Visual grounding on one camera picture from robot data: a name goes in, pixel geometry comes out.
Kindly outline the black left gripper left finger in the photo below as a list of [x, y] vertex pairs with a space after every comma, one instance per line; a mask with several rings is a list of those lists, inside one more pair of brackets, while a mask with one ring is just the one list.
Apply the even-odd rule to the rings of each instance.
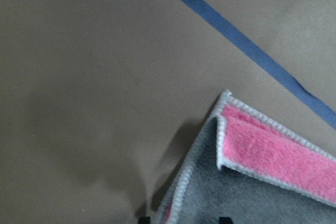
[[138, 224], [150, 224], [151, 223], [151, 217], [150, 216], [144, 216], [140, 217], [138, 219]]

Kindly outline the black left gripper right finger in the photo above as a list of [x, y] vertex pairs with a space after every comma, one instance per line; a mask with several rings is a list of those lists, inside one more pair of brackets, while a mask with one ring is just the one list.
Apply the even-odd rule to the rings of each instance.
[[230, 217], [219, 217], [219, 224], [233, 224], [233, 220]]

